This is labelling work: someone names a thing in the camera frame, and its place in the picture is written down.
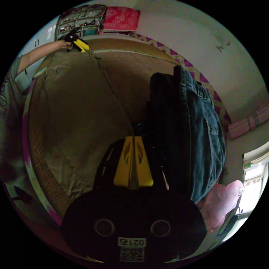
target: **yellow tool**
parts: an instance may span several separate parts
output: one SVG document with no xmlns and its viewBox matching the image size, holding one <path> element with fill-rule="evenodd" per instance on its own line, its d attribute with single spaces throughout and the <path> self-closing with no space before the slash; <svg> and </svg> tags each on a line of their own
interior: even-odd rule
<svg viewBox="0 0 269 269">
<path fill-rule="evenodd" d="M 74 28 L 67 35 L 63 37 L 65 42 L 71 42 L 71 46 L 78 49 L 80 52 L 90 50 L 88 44 L 76 34 L 80 30 L 80 27 Z"/>
<path fill-rule="evenodd" d="M 153 186 L 153 179 L 141 136 L 128 136 L 125 138 L 113 183 L 115 186 L 129 188 L 131 179 L 137 180 L 138 187 Z"/>
</svg>

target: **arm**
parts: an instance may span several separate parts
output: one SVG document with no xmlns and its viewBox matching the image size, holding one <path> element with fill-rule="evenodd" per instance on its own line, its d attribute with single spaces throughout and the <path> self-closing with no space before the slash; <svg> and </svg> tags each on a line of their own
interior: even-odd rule
<svg viewBox="0 0 269 269">
<path fill-rule="evenodd" d="M 42 59 L 47 54 L 50 54 L 58 49 L 61 48 L 69 48 L 71 45 L 70 42 L 65 42 L 64 40 L 59 40 L 51 43 L 44 44 L 27 54 L 22 56 L 19 70 L 17 75 L 19 75 L 23 70 L 29 67 L 31 64 L 35 63 L 36 61 Z"/>
</svg>

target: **yellow handle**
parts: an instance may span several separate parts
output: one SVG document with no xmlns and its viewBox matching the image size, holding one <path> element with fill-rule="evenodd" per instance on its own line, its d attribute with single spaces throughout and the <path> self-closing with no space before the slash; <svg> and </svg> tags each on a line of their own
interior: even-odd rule
<svg viewBox="0 0 269 269">
<path fill-rule="evenodd" d="M 139 187 L 151 187 L 153 179 L 149 168 L 149 162 L 141 136 L 135 136 L 135 161 Z"/>
<path fill-rule="evenodd" d="M 119 187 L 129 187 L 129 180 L 132 172 L 133 163 L 133 137 L 127 136 L 123 145 L 123 150 L 120 155 L 118 167 L 116 170 L 114 185 Z"/>
<path fill-rule="evenodd" d="M 82 49 L 81 52 L 85 52 L 85 50 L 89 50 L 90 49 L 89 46 L 88 46 L 88 44 L 85 44 L 84 42 L 82 42 L 79 39 L 76 40 L 76 41 L 74 41 L 74 43 Z"/>
</svg>

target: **red cloth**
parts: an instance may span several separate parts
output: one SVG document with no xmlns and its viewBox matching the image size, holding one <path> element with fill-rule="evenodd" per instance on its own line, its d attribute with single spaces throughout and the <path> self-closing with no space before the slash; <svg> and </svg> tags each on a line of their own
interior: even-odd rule
<svg viewBox="0 0 269 269">
<path fill-rule="evenodd" d="M 104 23 L 105 32 L 134 32 L 137 28 L 140 11 L 120 6 L 107 7 Z"/>
</svg>

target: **pink plastic bag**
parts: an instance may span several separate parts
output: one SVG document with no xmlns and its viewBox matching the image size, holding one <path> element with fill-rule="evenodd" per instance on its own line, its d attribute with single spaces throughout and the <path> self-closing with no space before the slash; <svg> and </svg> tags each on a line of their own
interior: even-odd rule
<svg viewBox="0 0 269 269">
<path fill-rule="evenodd" d="M 225 216 L 236 207 L 244 185 L 236 180 L 228 186 L 215 184 L 207 195 L 196 205 L 204 218 L 207 231 L 212 233 L 224 223 Z"/>
</svg>

